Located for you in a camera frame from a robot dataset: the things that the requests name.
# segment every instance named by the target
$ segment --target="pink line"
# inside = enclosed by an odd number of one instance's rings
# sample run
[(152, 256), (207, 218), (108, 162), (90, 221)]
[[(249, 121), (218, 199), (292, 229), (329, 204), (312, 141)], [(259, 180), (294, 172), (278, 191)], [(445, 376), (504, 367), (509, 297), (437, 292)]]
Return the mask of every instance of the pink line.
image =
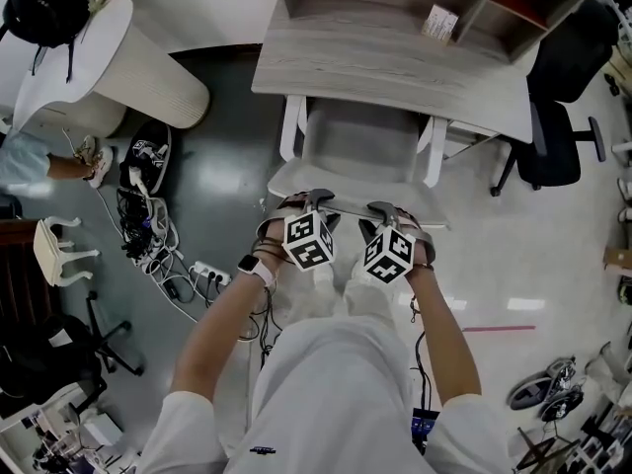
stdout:
[(467, 327), (463, 332), (508, 332), (512, 330), (535, 330), (534, 325), (521, 325), (513, 327)]

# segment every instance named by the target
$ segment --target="black bag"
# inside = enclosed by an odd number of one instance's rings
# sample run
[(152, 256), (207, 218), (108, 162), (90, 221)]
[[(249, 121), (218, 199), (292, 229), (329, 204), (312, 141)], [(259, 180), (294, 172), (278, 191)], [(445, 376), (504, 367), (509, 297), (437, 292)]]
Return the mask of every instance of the black bag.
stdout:
[(90, 19), (88, 0), (7, 0), (2, 17), (0, 39), (9, 31), (19, 39), (37, 44), (36, 60), (43, 47), (68, 44), (66, 82), (70, 81), (74, 40)]

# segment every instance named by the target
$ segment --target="black office chair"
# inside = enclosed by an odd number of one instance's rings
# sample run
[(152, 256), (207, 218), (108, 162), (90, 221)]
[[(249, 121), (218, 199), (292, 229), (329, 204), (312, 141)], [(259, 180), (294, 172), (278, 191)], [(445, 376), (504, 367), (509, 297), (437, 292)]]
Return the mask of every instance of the black office chair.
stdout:
[(96, 298), (94, 291), (86, 298), (91, 330), (74, 316), (59, 314), (39, 327), (2, 332), (0, 388), (7, 395), (24, 399), (26, 405), (41, 405), (70, 383), (89, 382), (92, 388), (88, 397), (77, 407), (71, 405), (79, 417), (108, 388), (97, 355), (102, 357), (107, 372), (114, 372), (110, 364), (113, 358), (132, 374), (143, 373), (142, 366), (130, 366), (108, 344), (115, 333), (131, 329), (129, 322), (101, 335), (92, 307)]
[(535, 64), (527, 76), (531, 101), (533, 143), (506, 139), (510, 157), (497, 186), (498, 197), (514, 164), (520, 177), (541, 187), (576, 183), (582, 174), (577, 142), (590, 141), (597, 159), (605, 160), (599, 125), (589, 118), (590, 130), (573, 131), (564, 106), (580, 98), (595, 74), (612, 55), (618, 40), (618, 21), (611, 10), (587, 0), (541, 43)]

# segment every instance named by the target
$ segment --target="forearm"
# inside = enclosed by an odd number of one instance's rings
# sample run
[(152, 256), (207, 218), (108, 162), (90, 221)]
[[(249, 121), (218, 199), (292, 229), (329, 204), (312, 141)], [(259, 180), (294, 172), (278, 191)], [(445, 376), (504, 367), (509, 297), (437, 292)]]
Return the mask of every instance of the forearm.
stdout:
[(191, 391), (212, 401), (248, 315), (264, 293), (258, 276), (239, 274), (219, 295), (189, 336), (176, 364), (171, 391)]
[(480, 395), (481, 382), (474, 358), (445, 303), (435, 273), (413, 269), (407, 279), (422, 313), (434, 382), (441, 404), (459, 395)]

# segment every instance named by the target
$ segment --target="light blue jeans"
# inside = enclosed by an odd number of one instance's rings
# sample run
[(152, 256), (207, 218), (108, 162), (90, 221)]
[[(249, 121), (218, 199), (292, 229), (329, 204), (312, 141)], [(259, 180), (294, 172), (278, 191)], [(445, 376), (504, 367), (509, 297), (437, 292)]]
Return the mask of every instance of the light blue jeans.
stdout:
[(27, 133), (9, 130), (0, 147), (0, 186), (43, 181), (48, 173), (48, 147)]

